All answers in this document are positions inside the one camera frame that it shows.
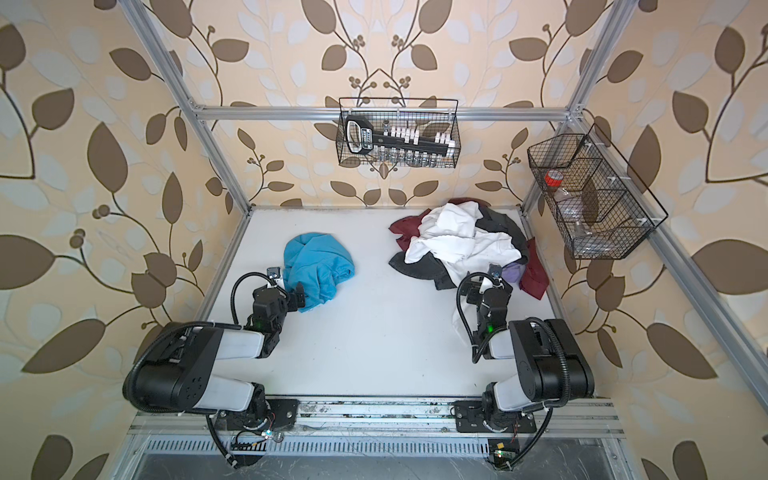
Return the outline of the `teal blue cloth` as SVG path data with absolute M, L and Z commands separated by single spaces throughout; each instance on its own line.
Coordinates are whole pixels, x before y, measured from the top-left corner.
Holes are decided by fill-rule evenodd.
M 330 234 L 306 233 L 291 239 L 284 250 L 284 285 L 302 285 L 307 312 L 335 298 L 338 286 L 355 275 L 349 252 Z

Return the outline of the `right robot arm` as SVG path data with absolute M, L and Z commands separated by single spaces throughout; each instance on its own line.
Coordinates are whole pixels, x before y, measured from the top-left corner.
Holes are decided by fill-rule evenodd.
M 489 448 L 488 462 L 511 471 L 548 429 L 554 411 L 594 394 L 594 375 L 562 319 L 507 318 L 513 287 L 499 275 L 467 274 L 457 287 L 457 313 L 471 362 L 512 360 L 512 376 L 489 383 L 478 400 L 459 400 L 451 413 L 460 433 L 509 437 Z

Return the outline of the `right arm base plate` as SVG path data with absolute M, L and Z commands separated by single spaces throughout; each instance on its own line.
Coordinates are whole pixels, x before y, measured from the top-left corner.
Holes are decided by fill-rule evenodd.
M 532 434 L 537 430 L 533 416 L 501 411 L 480 400 L 455 401 L 450 412 L 459 433 Z

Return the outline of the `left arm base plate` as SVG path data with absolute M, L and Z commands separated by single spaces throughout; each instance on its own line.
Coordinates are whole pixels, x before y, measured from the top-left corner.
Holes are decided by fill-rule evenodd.
M 298 419 L 300 401 L 296 398 L 267 398 L 243 412 L 227 412 L 222 419 L 228 430 L 290 430 Z

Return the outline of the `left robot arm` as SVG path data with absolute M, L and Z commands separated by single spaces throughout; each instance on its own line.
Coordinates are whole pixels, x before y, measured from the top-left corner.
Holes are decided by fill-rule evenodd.
M 170 323 L 138 354 L 122 393 L 149 414 L 194 414 L 205 419 L 218 452 L 234 469 L 268 442 L 280 443 L 298 413 L 295 399 L 269 401 L 264 385 L 215 374 L 225 360 L 266 359 L 276 349 L 288 314 L 306 305 L 302 284 L 284 287 L 276 272 L 256 273 L 252 312 L 241 322 Z

